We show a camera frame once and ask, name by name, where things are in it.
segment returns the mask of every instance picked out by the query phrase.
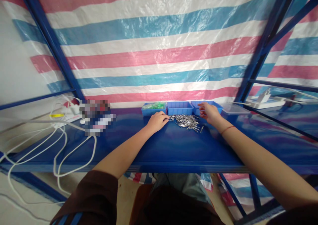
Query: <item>hand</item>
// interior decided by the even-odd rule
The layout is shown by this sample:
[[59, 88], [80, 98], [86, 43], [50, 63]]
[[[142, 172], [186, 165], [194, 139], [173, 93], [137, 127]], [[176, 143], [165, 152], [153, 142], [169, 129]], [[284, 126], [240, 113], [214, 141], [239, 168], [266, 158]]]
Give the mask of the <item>hand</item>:
[[164, 112], [156, 112], [154, 115], [151, 116], [149, 122], [145, 127], [148, 128], [152, 133], [155, 133], [167, 124], [167, 122], [169, 121], [168, 119], [169, 117], [165, 115]]
[[198, 106], [200, 106], [200, 117], [204, 118], [209, 124], [213, 125], [222, 118], [216, 106], [207, 102], [198, 104]]

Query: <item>yellow object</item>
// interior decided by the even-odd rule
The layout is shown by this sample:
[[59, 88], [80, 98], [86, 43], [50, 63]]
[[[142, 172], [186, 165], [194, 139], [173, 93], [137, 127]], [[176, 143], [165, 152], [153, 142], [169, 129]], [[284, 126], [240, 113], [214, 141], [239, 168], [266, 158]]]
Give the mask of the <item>yellow object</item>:
[[50, 117], [63, 117], [64, 114], [52, 114], [50, 115]]

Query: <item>pile of screws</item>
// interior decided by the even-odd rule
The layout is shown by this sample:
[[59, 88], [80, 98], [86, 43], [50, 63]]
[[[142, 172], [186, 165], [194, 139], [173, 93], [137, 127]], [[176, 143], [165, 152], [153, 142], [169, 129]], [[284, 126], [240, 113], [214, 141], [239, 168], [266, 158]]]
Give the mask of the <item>pile of screws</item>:
[[187, 130], [194, 130], [197, 133], [201, 133], [203, 130], [203, 126], [200, 128], [198, 127], [198, 119], [200, 119], [197, 116], [194, 115], [170, 115], [169, 121], [176, 120], [175, 124], [177, 124], [179, 127], [187, 127]]

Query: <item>floor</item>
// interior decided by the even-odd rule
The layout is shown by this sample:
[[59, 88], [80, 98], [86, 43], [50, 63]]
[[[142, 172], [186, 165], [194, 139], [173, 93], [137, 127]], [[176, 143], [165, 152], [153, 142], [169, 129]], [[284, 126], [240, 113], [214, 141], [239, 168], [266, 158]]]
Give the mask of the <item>floor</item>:
[[[213, 176], [212, 174], [213, 184], [216, 185], [218, 183], [218, 178]], [[50, 203], [47, 199], [42, 197], [41, 195], [35, 193], [31, 189], [25, 187], [24, 185], [13, 181], [13, 185], [22, 195], [22, 197], [30, 203], [34, 202], [47, 202]], [[132, 206], [135, 198], [135, 194], [140, 184], [133, 182], [125, 177], [121, 177], [118, 182], [118, 196], [117, 196], [117, 225], [127, 225], [129, 224], [130, 214], [132, 211]], [[11, 190], [8, 185], [7, 176], [0, 173], [0, 193], [8, 195], [12, 199], [14, 199], [18, 204], [27, 208], [30, 212], [32, 212], [35, 216], [44, 218], [46, 220], [51, 220], [53, 216], [59, 210], [58, 205], [24, 205], [19, 201], [17, 196]], [[215, 207], [217, 214], [220, 216], [221, 220], [226, 225], [232, 225], [231, 215], [223, 203], [223, 200], [218, 191], [218, 187], [214, 186], [213, 192], [208, 191], [208, 195]], [[3, 196], [0, 196], [0, 217], [2, 225], [11, 225], [11, 224], [25, 224], [25, 225], [33, 225], [33, 224], [48, 224], [48, 222], [35, 221], [29, 215], [25, 213], [25, 211], [21, 211], [13, 206], [10, 202], [4, 199]], [[264, 225], [267, 221], [262, 221], [257, 223], [257, 225]]]

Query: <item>person's left hand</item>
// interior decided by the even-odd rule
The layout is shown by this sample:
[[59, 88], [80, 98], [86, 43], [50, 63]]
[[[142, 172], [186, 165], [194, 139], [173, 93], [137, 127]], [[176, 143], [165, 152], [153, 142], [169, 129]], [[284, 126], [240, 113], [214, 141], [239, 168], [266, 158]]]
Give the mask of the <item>person's left hand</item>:
[[151, 116], [149, 122], [145, 126], [148, 128], [152, 133], [159, 131], [167, 122], [169, 117], [165, 115], [164, 112], [156, 112], [154, 115]]

